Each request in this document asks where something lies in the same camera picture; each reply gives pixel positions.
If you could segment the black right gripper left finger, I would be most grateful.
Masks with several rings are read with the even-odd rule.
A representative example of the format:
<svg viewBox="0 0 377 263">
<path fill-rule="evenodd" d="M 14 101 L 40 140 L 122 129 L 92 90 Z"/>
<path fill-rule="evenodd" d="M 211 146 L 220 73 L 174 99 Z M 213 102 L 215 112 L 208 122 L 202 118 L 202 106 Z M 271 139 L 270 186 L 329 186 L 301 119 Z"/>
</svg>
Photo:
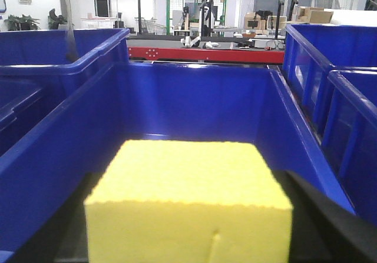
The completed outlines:
<svg viewBox="0 0 377 263">
<path fill-rule="evenodd" d="M 16 262 L 88 262 L 83 202 L 94 174 L 82 179 L 59 210 L 16 252 Z"/>
</svg>

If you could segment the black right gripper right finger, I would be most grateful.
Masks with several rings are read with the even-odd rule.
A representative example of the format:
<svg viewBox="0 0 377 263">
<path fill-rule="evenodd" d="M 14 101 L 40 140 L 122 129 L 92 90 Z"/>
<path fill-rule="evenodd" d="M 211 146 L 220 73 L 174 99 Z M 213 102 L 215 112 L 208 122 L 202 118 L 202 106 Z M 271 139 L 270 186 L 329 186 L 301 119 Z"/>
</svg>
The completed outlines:
<svg viewBox="0 0 377 263">
<path fill-rule="evenodd" d="M 293 204 L 289 262 L 376 262 L 376 226 L 293 171 L 273 175 Z"/>
</svg>

